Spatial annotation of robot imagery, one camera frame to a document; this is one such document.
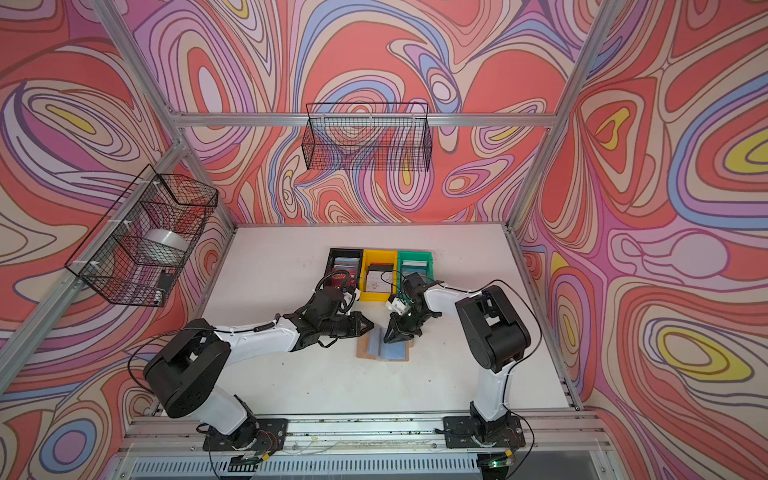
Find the tan leather card holder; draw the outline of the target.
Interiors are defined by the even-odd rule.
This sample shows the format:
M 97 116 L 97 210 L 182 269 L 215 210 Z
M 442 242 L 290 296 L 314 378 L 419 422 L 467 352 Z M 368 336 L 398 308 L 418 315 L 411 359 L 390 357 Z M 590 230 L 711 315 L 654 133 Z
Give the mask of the tan leather card holder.
M 388 344 L 384 342 L 386 330 L 376 326 L 357 339 L 356 357 L 364 360 L 384 362 L 407 362 L 409 344 L 407 342 Z

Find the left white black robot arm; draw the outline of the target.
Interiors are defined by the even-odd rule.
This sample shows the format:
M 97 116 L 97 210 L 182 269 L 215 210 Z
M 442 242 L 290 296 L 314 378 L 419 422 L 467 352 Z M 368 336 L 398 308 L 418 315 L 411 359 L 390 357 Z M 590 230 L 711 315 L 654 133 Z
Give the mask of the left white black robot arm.
M 364 336 L 375 324 L 352 309 L 355 299 L 323 287 L 305 305 L 267 323 L 234 328 L 193 320 L 147 363 L 144 380 L 168 417 L 191 417 L 208 428 L 206 450 L 254 451 L 261 439 L 265 451 L 280 450 L 283 441 L 244 401 L 220 387 L 219 377 L 226 367 L 252 358 Z

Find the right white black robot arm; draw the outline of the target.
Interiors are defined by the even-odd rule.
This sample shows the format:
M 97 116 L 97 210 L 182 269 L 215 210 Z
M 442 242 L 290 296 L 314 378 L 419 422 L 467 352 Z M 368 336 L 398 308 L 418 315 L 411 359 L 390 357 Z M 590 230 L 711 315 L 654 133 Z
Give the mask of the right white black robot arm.
M 466 290 L 441 281 L 428 282 L 417 273 L 402 278 L 386 301 L 390 320 L 387 344 L 410 341 L 430 319 L 459 319 L 473 359 L 480 367 L 477 390 L 464 416 L 446 416 L 436 433 L 449 449 L 501 448 L 526 445 L 523 419 L 507 406 L 512 370 L 526 358 L 531 334 L 506 293 L 495 283 Z

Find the white black cards stack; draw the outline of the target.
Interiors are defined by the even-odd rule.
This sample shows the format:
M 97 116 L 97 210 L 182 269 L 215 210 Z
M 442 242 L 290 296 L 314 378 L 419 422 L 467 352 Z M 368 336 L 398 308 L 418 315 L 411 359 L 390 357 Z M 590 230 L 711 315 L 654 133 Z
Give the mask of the white black cards stack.
M 393 266 L 371 264 L 366 275 L 366 293 L 390 294 L 393 287 Z

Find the red VIP cards stack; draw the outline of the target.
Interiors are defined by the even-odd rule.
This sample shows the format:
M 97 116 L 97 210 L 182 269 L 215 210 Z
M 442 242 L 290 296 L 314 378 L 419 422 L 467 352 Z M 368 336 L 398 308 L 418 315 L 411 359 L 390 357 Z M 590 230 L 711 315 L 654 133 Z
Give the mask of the red VIP cards stack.
M 331 268 L 331 271 L 334 272 L 334 275 L 331 277 L 331 285 L 336 288 L 341 288 L 342 286 L 356 288 L 358 270 L 358 257 L 336 257 Z

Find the yellow plastic bin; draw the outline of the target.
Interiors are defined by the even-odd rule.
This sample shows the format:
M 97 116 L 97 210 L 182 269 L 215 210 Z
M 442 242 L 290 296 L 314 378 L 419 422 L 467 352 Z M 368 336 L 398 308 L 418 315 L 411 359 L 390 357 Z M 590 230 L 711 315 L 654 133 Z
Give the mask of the yellow plastic bin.
M 361 301 L 385 302 L 396 292 L 397 261 L 397 251 L 364 250 L 360 277 Z

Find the green plastic bin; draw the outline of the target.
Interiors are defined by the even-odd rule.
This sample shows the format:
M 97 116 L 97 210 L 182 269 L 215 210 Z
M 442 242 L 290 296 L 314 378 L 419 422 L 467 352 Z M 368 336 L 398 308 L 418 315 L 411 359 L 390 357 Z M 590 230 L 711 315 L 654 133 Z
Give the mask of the green plastic bin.
M 424 280 L 434 278 L 434 262 L 431 252 L 401 250 L 398 252 L 397 260 L 396 270 L 401 278 L 405 278 L 411 273 L 418 273 Z

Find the black plastic bin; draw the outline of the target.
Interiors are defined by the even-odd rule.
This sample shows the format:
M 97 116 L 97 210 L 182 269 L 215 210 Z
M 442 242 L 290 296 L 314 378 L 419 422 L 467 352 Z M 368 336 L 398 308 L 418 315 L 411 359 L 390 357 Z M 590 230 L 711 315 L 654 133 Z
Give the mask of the black plastic bin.
M 326 262 L 323 285 L 353 293 L 359 286 L 363 256 L 363 249 L 331 248 Z

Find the white roll in basket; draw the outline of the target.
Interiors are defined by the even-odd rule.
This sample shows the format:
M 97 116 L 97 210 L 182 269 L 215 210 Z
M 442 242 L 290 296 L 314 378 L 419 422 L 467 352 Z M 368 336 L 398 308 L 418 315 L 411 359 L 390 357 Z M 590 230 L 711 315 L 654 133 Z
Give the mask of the white roll in basket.
M 141 254 L 153 265 L 176 266 L 186 254 L 189 243 L 179 234 L 166 229 L 151 229 L 141 242 Z

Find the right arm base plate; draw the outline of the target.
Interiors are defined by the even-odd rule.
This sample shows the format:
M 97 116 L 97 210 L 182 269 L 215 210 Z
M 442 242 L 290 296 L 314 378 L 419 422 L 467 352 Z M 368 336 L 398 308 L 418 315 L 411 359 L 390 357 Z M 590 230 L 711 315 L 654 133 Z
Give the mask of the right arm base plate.
M 505 448 L 516 451 L 527 444 L 521 418 L 510 413 L 493 421 L 485 421 L 480 416 L 447 416 L 436 432 L 444 436 L 449 449 Z

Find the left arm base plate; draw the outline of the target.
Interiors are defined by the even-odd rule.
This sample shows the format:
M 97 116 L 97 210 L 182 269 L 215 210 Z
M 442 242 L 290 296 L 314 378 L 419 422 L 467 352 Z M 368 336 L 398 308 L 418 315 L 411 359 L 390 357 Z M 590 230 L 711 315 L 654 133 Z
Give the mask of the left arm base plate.
M 286 418 L 247 419 L 229 435 L 210 427 L 211 432 L 206 433 L 203 450 L 273 454 L 284 448 L 288 425 Z

